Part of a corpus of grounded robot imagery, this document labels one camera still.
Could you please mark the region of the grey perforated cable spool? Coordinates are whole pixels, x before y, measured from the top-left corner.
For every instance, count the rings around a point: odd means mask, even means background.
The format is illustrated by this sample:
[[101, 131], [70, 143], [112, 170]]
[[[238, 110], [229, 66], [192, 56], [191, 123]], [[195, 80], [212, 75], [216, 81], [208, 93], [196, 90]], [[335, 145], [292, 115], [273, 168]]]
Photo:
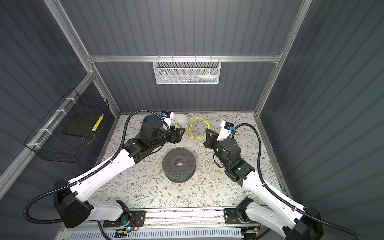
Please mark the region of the grey perforated cable spool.
[[191, 179], [196, 171], [194, 154], [184, 148], [169, 151], [163, 158], [163, 172], [173, 183], [184, 183]]

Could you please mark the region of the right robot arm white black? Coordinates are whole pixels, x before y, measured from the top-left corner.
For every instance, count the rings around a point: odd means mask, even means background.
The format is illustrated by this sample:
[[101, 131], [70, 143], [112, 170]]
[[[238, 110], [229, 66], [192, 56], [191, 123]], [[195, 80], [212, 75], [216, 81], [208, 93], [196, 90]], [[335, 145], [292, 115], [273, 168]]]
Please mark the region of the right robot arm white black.
[[258, 196], [267, 207], [260, 207], [250, 198], [237, 206], [241, 222], [258, 222], [286, 240], [319, 240], [324, 234], [323, 225], [305, 214], [320, 213], [313, 207], [305, 208], [262, 180], [261, 171], [241, 158], [241, 149], [233, 138], [224, 138], [222, 133], [206, 129], [204, 146], [214, 151], [217, 164], [225, 169], [229, 179]]

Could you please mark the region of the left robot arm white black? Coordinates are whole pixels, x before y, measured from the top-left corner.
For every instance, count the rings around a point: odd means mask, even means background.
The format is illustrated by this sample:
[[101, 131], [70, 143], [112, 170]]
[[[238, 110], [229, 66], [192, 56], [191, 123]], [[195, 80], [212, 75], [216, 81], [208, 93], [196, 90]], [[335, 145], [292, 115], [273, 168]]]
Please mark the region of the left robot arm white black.
[[182, 140], [185, 128], [172, 125], [174, 113], [151, 113], [142, 122], [139, 134], [133, 139], [123, 139], [117, 152], [88, 172], [69, 180], [55, 183], [61, 188], [54, 193], [54, 206], [66, 228], [74, 228], [87, 221], [117, 222], [126, 227], [136, 223], [129, 208], [121, 200], [107, 203], [89, 202], [90, 196], [116, 175], [133, 167], [166, 143]]

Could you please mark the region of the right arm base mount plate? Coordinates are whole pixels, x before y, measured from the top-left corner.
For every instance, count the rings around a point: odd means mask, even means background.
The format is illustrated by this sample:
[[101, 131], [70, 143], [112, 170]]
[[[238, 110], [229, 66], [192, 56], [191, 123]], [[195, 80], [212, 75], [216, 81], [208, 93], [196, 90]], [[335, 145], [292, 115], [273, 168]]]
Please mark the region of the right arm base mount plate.
[[235, 225], [235, 224], [257, 224], [254, 221], [243, 221], [239, 219], [237, 209], [236, 208], [225, 208], [223, 209], [224, 219], [226, 225]]

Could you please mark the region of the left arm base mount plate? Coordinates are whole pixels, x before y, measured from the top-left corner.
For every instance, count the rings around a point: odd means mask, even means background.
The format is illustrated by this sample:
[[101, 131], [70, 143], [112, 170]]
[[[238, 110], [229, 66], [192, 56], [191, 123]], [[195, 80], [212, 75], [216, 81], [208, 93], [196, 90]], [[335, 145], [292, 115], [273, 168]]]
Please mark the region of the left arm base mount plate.
[[123, 213], [116, 221], [111, 222], [105, 220], [103, 223], [104, 228], [139, 228], [144, 226], [146, 219], [146, 211], [130, 211], [130, 213]]

